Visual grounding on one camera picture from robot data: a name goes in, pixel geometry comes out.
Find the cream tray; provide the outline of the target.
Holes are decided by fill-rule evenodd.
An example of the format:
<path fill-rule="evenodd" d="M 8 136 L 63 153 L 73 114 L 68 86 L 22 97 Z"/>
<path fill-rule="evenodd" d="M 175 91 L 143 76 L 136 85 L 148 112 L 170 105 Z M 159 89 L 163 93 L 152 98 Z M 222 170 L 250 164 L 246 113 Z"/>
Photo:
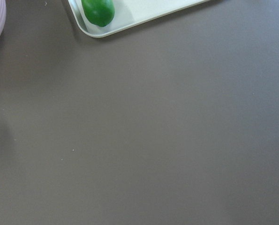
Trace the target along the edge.
<path fill-rule="evenodd" d="M 80 30 L 92 38 L 103 38 L 139 24 L 205 3 L 204 0 L 114 0 L 115 15 L 105 27 L 96 26 L 85 17 L 80 0 L 69 5 Z"/>

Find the green lime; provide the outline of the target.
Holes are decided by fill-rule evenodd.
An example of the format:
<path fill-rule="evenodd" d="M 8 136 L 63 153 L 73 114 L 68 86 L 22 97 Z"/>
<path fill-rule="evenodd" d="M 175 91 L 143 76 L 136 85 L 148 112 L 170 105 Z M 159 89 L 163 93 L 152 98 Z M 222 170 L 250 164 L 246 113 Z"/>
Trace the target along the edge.
<path fill-rule="evenodd" d="M 99 27 L 107 26 L 114 18 L 115 8 L 112 0 L 82 0 L 87 20 Z"/>

